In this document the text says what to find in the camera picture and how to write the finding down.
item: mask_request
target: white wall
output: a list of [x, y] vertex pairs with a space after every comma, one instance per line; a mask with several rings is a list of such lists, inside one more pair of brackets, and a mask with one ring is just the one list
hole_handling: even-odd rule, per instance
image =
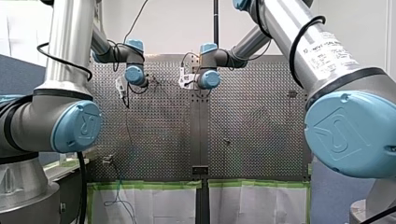
[[389, 75], [396, 80], [396, 3], [389, 0], [388, 58]]
[[35, 49], [50, 39], [51, 7], [34, 1], [0, 1], [0, 54], [45, 65]]
[[359, 63], [386, 69], [391, 1], [319, 0], [318, 12], [327, 17], [326, 28], [335, 33]]
[[[107, 37], [121, 42], [143, 2], [103, 0]], [[312, 11], [327, 17], [326, 28], [361, 64], [388, 71], [393, 66], [396, 72], [396, 64], [391, 63], [396, 59], [396, 22], [388, 26], [396, 4], [392, 7], [391, 2], [316, 0]], [[48, 41], [50, 19], [51, 8], [40, 2], [0, 1], [0, 53], [45, 65], [45, 57], [36, 52], [35, 46]], [[232, 0], [219, 0], [222, 48], [233, 47], [253, 26], [246, 12], [233, 8]], [[213, 41], [213, 0], [149, 0], [130, 37], [142, 39], [150, 54], [198, 52], [203, 43]], [[275, 43], [267, 54], [280, 54]]]
[[[104, 29], [108, 38], [121, 42], [144, 0], [103, 1]], [[219, 45], [230, 49], [255, 23], [232, 0], [219, 0]], [[213, 0], [149, 0], [130, 38], [141, 39], [148, 54], [198, 52], [213, 42]], [[281, 54], [273, 43], [267, 54]]]

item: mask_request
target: perforated metal panel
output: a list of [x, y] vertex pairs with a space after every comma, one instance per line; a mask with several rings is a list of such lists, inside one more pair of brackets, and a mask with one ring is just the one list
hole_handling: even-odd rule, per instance
[[[110, 154], [124, 179], [191, 179], [191, 167], [200, 162], [209, 165], [210, 178], [305, 180], [305, 96], [282, 56], [261, 57], [245, 69], [220, 69], [221, 84], [209, 102], [177, 85], [181, 58], [148, 57], [145, 72], [158, 83], [132, 94], [129, 110], [115, 89], [124, 65], [117, 73], [112, 64], [94, 65], [92, 93], [104, 123], [96, 142], [99, 159], [89, 166], [92, 181], [117, 178], [100, 160]], [[203, 133], [208, 139], [200, 139]]]
[[92, 94], [103, 112], [96, 142], [98, 160], [89, 166], [92, 181], [115, 179], [101, 158], [115, 156], [124, 179], [189, 179], [191, 177], [190, 98], [177, 85], [181, 56], [148, 57], [145, 72], [155, 77], [142, 95], [131, 93], [130, 109], [119, 97], [112, 64], [93, 66]]
[[283, 56], [220, 73], [210, 100], [210, 178], [306, 180], [305, 93]]

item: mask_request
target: label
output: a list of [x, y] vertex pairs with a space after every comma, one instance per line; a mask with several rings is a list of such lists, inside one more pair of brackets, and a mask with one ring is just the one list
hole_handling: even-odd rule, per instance
[[332, 71], [359, 65], [352, 55], [329, 32], [321, 33], [322, 38], [303, 50], [303, 56], [319, 77], [328, 77]]

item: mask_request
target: light blue joint cap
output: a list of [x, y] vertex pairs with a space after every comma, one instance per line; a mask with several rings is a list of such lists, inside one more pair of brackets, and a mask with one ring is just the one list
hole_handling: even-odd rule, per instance
[[23, 97], [23, 95], [0, 95], [0, 103], [15, 100]]
[[233, 0], [233, 6], [240, 11], [246, 10], [249, 3], [250, 0]]
[[131, 46], [134, 49], [140, 50], [142, 53], [144, 52], [143, 42], [138, 39], [129, 39], [125, 42], [126, 45]]
[[218, 48], [218, 45], [215, 43], [206, 43], [201, 45], [201, 54], [208, 53], [209, 51], [215, 50]]
[[205, 90], [216, 88], [220, 84], [220, 75], [217, 71], [205, 72], [200, 78], [200, 87]]
[[88, 149], [99, 135], [102, 115], [96, 103], [79, 101], [70, 105], [52, 129], [52, 149], [59, 153]]
[[336, 91], [318, 99], [305, 116], [314, 154], [343, 175], [396, 176], [396, 105], [362, 91]]
[[127, 65], [125, 71], [125, 79], [135, 86], [142, 85], [145, 80], [145, 74], [143, 70], [143, 66], [141, 65]]

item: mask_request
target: robotic arm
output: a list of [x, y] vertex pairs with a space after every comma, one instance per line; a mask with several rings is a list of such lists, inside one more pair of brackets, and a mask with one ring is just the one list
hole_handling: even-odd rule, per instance
[[81, 152], [98, 137], [101, 112], [87, 89], [91, 49], [99, 63], [127, 63], [131, 84], [148, 85], [143, 43], [110, 46], [93, 24], [96, 0], [43, 2], [53, 4], [45, 81], [33, 95], [0, 96], [2, 224], [60, 223], [59, 186], [49, 183], [38, 152]]
[[380, 68], [363, 67], [325, 30], [302, 0], [233, 0], [258, 24], [231, 50], [201, 46], [200, 89], [219, 83], [218, 67], [241, 68], [273, 38], [308, 93], [305, 138], [314, 154], [343, 175], [396, 175], [396, 84]]

